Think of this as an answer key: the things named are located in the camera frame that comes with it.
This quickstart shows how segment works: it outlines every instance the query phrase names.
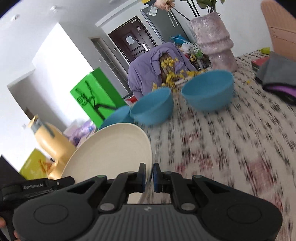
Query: green board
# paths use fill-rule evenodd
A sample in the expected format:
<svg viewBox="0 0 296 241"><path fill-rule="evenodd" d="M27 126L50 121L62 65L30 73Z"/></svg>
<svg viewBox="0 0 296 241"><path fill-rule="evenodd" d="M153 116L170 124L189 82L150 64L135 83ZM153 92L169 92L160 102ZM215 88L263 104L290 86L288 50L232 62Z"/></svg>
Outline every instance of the green board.
<svg viewBox="0 0 296 241"><path fill-rule="evenodd" d="M97 127L116 109L126 105L100 68L85 76L70 93Z"/></svg>

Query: wooden chair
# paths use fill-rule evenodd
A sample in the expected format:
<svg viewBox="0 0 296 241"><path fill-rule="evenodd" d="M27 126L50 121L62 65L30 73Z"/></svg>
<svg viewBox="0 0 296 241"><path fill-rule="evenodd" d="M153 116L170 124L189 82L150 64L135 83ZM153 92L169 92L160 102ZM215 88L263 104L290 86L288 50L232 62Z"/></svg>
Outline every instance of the wooden chair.
<svg viewBox="0 0 296 241"><path fill-rule="evenodd" d="M261 9L274 51L296 61L296 19L274 0L263 0Z"/></svg>

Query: patterned tablecloth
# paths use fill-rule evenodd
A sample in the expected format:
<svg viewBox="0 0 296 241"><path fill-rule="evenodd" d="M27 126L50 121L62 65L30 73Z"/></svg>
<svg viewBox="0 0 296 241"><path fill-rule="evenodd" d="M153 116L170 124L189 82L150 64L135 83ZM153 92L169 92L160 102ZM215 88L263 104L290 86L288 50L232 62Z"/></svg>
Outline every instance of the patterned tablecloth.
<svg viewBox="0 0 296 241"><path fill-rule="evenodd" d="M256 51L237 58L232 103L217 112L196 112L179 92L174 112L160 126L141 126L162 171L201 174L275 204L283 214L277 240L296 240L296 112L254 81ZM149 203L168 203L150 192Z"/></svg>

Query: green leaf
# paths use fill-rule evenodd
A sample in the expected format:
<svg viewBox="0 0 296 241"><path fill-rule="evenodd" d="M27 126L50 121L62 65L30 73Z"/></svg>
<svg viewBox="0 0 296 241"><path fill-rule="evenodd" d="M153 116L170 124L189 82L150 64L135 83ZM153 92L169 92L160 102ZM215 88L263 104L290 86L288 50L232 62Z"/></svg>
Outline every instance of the green leaf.
<svg viewBox="0 0 296 241"><path fill-rule="evenodd" d="M206 3L201 3L199 0L196 1L198 6L202 9L206 9L207 8L207 4Z"/></svg>

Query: doorway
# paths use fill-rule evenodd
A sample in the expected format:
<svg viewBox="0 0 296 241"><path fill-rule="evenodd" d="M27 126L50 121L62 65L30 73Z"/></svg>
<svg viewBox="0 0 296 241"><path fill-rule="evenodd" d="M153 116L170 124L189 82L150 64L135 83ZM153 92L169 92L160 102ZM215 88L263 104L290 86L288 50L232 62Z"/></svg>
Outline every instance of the doorway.
<svg viewBox="0 0 296 241"><path fill-rule="evenodd" d="M106 61L110 69L122 83L124 88L128 92L130 92L131 90L128 86L128 74L122 67L118 59L115 57L115 55L112 53L112 51L109 49L105 41L101 38L92 38L91 41L93 42L93 44L95 45L96 49L101 54L103 59Z"/></svg>
<svg viewBox="0 0 296 241"><path fill-rule="evenodd" d="M111 32L109 37L130 63L156 46L137 16Z"/></svg>

